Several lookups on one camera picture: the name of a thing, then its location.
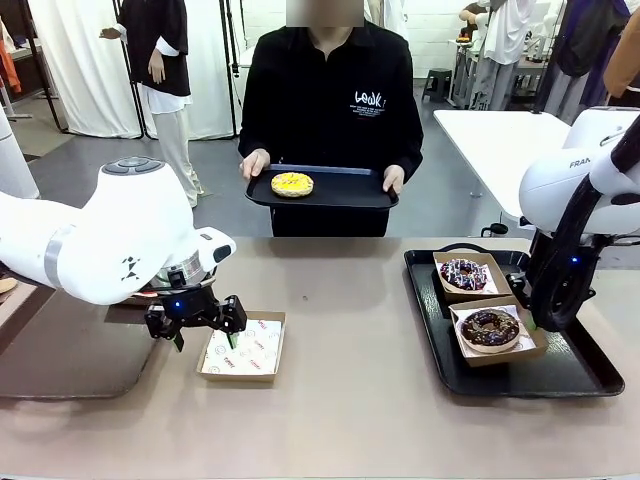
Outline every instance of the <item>cardboard box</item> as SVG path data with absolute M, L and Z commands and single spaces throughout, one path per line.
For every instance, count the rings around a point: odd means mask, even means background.
M 198 361 L 198 367 L 196 371 L 202 375 L 204 378 L 210 381 L 236 381 L 236 382 L 273 382 L 278 375 L 278 369 L 280 367 L 280 358 L 282 356 L 282 345 L 284 344 L 284 333 L 285 333 L 285 324 L 286 324 L 286 314 L 282 312 L 246 312 L 248 320 L 260 321 L 264 320 L 267 322 L 279 322 L 281 324 L 280 328 L 280 337 L 277 344 L 276 357 L 275 357 L 275 370 L 271 373 L 264 374 L 247 374 L 247 373 L 214 373 L 210 372 L 205 368 L 205 363 L 208 360 L 207 350 L 209 349 L 209 345 L 212 344 L 216 335 L 224 335 L 221 332 L 212 332 L 209 340 L 205 344 L 202 349 L 202 353 L 200 354 L 200 360 Z M 238 346 L 236 350 L 238 353 L 243 353 L 243 342 L 242 340 L 247 340 L 246 334 L 248 334 L 249 329 L 245 332 L 245 335 L 242 335 L 238 339 Z M 243 360 L 251 361 L 251 355 L 244 356 Z
M 497 288 L 497 293 L 487 293 L 482 291 L 469 291 L 462 290 L 461 288 L 454 287 L 449 282 L 445 281 L 438 271 L 438 278 L 444 288 L 444 296 L 448 301 L 452 302 L 471 302 L 474 300 L 484 300 L 487 298 L 503 297 L 505 295 L 513 295 L 511 287 L 504 274 L 500 270 L 500 267 L 496 263 L 493 256 L 489 253 L 471 253 L 471 252 L 435 252 L 433 254 L 436 264 L 447 263 L 450 260 L 465 259 L 476 262 L 478 265 L 487 265 L 489 272 Z
M 524 327 L 526 333 L 533 341 L 535 347 L 529 350 L 520 351 L 516 350 L 517 347 L 514 347 L 511 350 L 507 350 L 506 352 L 494 354 L 471 351 L 470 347 L 467 346 L 467 344 L 464 343 L 464 340 L 461 338 L 459 329 L 456 328 L 456 323 L 458 321 L 457 312 L 463 310 L 473 310 L 476 308 L 495 308 L 507 305 L 516 306 L 518 319 L 520 320 L 520 328 Z M 453 322 L 453 328 L 456 332 L 456 338 L 458 339 L 458 344 L 460 345 L 462 356 L 472 367 L 484 367 L 487 365 L 495 365 L 498 363 L 530 360 L 532 358 L 537 358 L 544 355 L 547 351 L 547 348 L 549 347 L 546 333 L 542 329 L 536 328 L 535 323 L 533 323 L 533 318 L 531 317 L 531 312 L 529 312 L 529 310 L 525 310 L 522 305 L 518 303 L 518 299 L 514 296 L 479 300 L 477 302 L 458 303 L 456 305 L 450 306 L 449 309 L 451 310 L 451 320 Z

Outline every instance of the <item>beige table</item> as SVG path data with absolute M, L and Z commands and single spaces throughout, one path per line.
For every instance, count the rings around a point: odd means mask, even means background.
M 523 240 L 479 240 L 527 249 Z M 439 240 L 244 240 L 219 271 L 219 296 L 284 310 L 272 388 L 194 373 L 157 348 L 115 400 L 0 403 L 0 471 L 60 478 L 596 477 L 640 471 L 640 371 L 586 304 L 581 319 L 627 382 L 619 397 L 478 400 L 441 385 L 403 253 Z

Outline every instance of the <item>chocolate donut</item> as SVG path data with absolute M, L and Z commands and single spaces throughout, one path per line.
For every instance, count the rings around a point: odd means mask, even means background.
M 508 313 L 489 308 L 461 322 L 460 334 L 467 345 L 482 353 L 500 353 L 518 343 L 520 324 Z
M 487 274 L 476 262 L 457 258 L 442 265 L 440 275 L 447 283 L 462 290 L 482 290 L 487 284 Z

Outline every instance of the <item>empty cardboard box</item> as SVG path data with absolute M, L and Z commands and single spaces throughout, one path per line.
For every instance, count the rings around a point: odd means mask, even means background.
M 280 312 L 246 312 L 247 329 L 231 349 L 226 334 L 212 332 L 197 372 L 211 381 L 273 382 L 280 367 L 286 315 Z
M 435 252 L 433 254 L 436 265 L 447 263 L 450 260 L 465 259 L 471 260 L 478 265 L 487 265 L 491 278 L 496 287 L 495 293 L 489 293 L 486 291 L 478 290 L 463 290 L 461 288 L 454 287 L 447 282 L 440 274 L 438 268 L 437 274 L 444 289 L 444 296 L 451 302 L 470 302 L 474 300 L 484 300 L 487 298 L 503 297 L 505 295 L 513 295 L 507 279 L 504 278 L 504 274 L 500 270 L 500 267 L 496 263 L 495 259 L 489 253 L 470 253 L 470 252 Z
M 465 310 L 476 310 L 485 308 L 499 308 L 509 305 L 516 307 L 518 319 L 520 320 L 521 335 L 526 337 L 521 338 L 518 344 L 500 353 L 480 353 L 469 347 L 461 338 L 460 330 L 457 327 L 459 320 L 459 312 Z M 451 320 L 453 322 L 453 328 L 455 329 L 456 338 L 460 345 L 462 356 L 467 363 L 472 367 L 484 367 L 487 365 L 495 365 L 498 363 L 517 362 L 522 360 L 530 360 L 532 358 L 540 357 L 545 354 L 549 347 L 546 333 L 539 328 L 536 328 L 531 312 L 525 310 L 519 303 L 518 299 L 514 296 L 493 298 L 488 300 L 479 300 L 476 302 L 458 303 L 449 307 L 451 310 Z M 522 349 L 523 340 L 530 343 L 527 349 Z

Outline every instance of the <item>shirt collar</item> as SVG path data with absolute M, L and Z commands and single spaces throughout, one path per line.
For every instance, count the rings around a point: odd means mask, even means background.
M 373 36 L 371 35 L 371 31 L 369 30 L 369 26 L 371 24 L 365 20 L 364 26 L 362 27 L 354 27 L 351 35 L 347 38 L 347 41 L 344 45 L 354 46 L 354 47 L 362 47 L 362 48 L 370 48 L 375 46 L 373 41 Z M 306 27 L 295 27 L 293 28 L 294 32 L 291 36 L 291 42 L 289 43 L 289 49 L 294 51 L 302 51 L 308 48 L 313 48 L 313 43 L 311 42 L 311 38 L 309 37 L 309 31 Z

